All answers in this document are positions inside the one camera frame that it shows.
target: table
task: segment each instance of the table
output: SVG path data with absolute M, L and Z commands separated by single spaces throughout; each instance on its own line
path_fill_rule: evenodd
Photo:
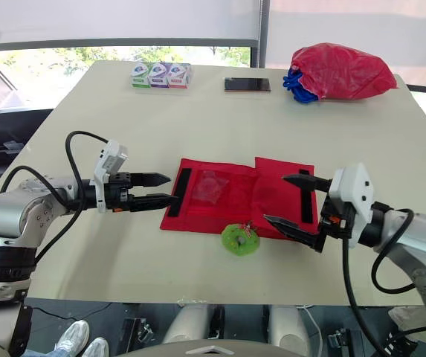
M 282 87 L 285 71 L 195 66 L 189 89 L 134 89 L 131 62 L 96 62 L 49 115 L 10 168 L 26 164 L 50 176 L 71 176 L 65 136 L 76 129 L 114 138 L 129 149 L 123 171 L 159 172 L 172 179 L 180 158 L 253 166 L 254 157 L 314 164 L 316 175 L 362 161 L 375 199 L 426 213 L 426 117 L 398 78 L 399 89 L 368 100 L 303 105 Z M 224 77 L 268 77 L 270 94 L 225 94 Z M 103 145 L 74 139 L 83 178 L 92 177 Z M 17 184 L 27 176 L 20 174 Z M 144 193 L 170 193 L 172 183 Z M 321 207 L 324 195 L 317 196 Z M 161 231 L 164 210 L 85 212 L 32 275 L 30 297 L 162 303 L 347 305 L 341 242 L 322 254 L 298 243 L 262 239 L 256 253 L 236 257 L 219 236 Z M 67 222 L 52 224 L 46 243 Z M 384 295 L 371 283 L 376 254 L 350 252 L 359 304 L 421 303 L 416 292 Z M 385 261 L 384 286 L 408 279 Z

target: red fabric bag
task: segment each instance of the red fabric bag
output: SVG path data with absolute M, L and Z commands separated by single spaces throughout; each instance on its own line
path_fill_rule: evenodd
M 173 188 L 182 199 L 167 209 L 160 228 L 220 234 L 227 225 L 252 222 L 261 237 L 285 239 L 262 217 L 281 216 L 316 233 L 317 206 L 312 194 L 311 222 L 302 223 L 300 189 L 284 175 L 313 166 L 256 158 L 256 168 L 183 158 Z
M 363 99 L 397 88 L 381 58 L 334 43 L 296 51 L 291 69 L 302 72 L 299 83 L 318 99 Z

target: phone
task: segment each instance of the phone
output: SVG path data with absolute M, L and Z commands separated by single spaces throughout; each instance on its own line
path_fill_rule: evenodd
M 225 91 L 271 91 L 268 78 L 225 78 Z

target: green ring toy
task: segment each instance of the green ring toy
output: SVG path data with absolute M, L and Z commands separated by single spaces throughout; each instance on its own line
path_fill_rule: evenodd
M 259 236 L 250 225 L 228 225 L 221 237 L 223 246 L 240 257 L 254 253 L 259 247 Z

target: black strap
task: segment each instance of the black strap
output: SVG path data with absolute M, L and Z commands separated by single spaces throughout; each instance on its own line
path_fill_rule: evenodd
M 308 170 L 300 169 L 299 173 L 303 175 L 310 175 Z M 307 190 L 300 190 L 300 209 L 302 215 L 302 222 L 313 223 L 314 216 L 312 213 L 312 192 Z
M 190 181 L 191 172 L 193 169 L 182 169 L 176 182 L 175 192 L 173 195 L 178 199 L 170 206 L 168 217 L 178 217 L 180 214 L 181 205 L 183 204 L 184 195 Z

